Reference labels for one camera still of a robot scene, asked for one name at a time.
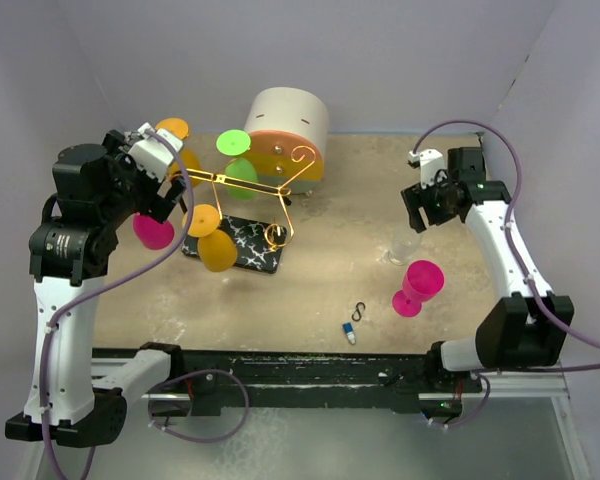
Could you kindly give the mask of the orange wine glass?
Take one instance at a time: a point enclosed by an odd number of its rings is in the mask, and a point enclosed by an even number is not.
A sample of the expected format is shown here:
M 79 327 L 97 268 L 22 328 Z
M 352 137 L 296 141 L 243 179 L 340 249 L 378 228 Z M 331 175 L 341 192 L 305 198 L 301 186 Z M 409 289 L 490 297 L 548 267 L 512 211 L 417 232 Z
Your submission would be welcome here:
M 193 208 L 192 219 L 186 214 L 182 226 L 188 238 L 196 241 L 197 253 L 205 268 L 219 273 L 231 268 L 238 250 L 234 240 L 221 229 L 219 210 L 210 204 L 198 204 Z
M 156 124 L 156 129 L 165 129 L 183 142 L 183 148 L 180 150 L 180 157 L 187 169 L 201 169 L 198 157 L 194 151 L 187 146 L 187 139 L 190 136 L 191 131 L 189 124 L 185 120 L 176 117 L 166 118 Z M 167 171 L 165 180 L 171 180 L 172 178 L 179 176 L 181 176 L 181 170 L 177 161 L 174 160 Z M 201 181 L 190 178 L 190 183 L 191 186 L 195 188 Z

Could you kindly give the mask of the clear wine glass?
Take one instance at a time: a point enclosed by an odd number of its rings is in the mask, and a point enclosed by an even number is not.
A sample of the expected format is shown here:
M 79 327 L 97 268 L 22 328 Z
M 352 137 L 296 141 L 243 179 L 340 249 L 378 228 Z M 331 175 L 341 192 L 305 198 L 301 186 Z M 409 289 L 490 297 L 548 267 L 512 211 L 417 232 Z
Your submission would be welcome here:
M 421 245 L 422 236 L 409 226 L 396 228 L 387 251 L 388 260 L 394 265 L 405 265 Z

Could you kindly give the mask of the green wine glass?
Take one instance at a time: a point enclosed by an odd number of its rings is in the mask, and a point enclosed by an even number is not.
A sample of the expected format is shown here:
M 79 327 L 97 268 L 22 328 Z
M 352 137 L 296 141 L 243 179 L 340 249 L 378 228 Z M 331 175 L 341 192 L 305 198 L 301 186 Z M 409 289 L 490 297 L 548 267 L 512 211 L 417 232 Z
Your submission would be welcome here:
M 216 148 L 218 151 L 232 158 L 224 170 L 225 175 L 247 182 L 258 182 L 255 167 L 244 157 L 250 146 L 251 137 L 243 130 L 227 130 L 217 138 Z

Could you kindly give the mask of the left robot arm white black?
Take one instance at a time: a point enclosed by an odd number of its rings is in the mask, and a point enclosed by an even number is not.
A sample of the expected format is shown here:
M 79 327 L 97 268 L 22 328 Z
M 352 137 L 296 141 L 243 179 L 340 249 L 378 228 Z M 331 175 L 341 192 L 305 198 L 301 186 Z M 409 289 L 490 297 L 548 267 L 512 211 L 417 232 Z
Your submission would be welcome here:
M 182 147 L 171 132 L 145 124 L 59 153 L 52 167 L 56 191 L 29 239 L 37 302 L 33 380 L 23 411 L 6 422 L 7 438 L 72 448 L 107 445 L 147 391 L 157 385 L 174 392 L 184 384 L 181 348 L 155 342 L 105 377 L 91 374 L 98 297 L 117 230 L 135 214 L 167 220 L 186 183 L 175 179 L 165 195 L 159 191 Z

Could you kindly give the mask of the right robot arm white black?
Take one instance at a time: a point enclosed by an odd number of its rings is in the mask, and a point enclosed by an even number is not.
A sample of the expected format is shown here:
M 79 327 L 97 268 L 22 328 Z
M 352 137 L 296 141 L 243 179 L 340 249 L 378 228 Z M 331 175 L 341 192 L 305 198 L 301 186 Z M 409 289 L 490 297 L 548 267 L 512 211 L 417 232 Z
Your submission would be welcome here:
M 508 210 L 511 195 L 503 182 L 488 179 L 481 149 L 410 152 L 408 163 L 420 172 L 419 181 L 401 192 L 410 227 L 421 233 L 460 219 L 480 247 L 496 296 L 473 336 L 432 345 L 435 360 L 425 366 L 426 383 L 447 391 L 460 372 L 555 365 L 574 305 L 536 269 Z

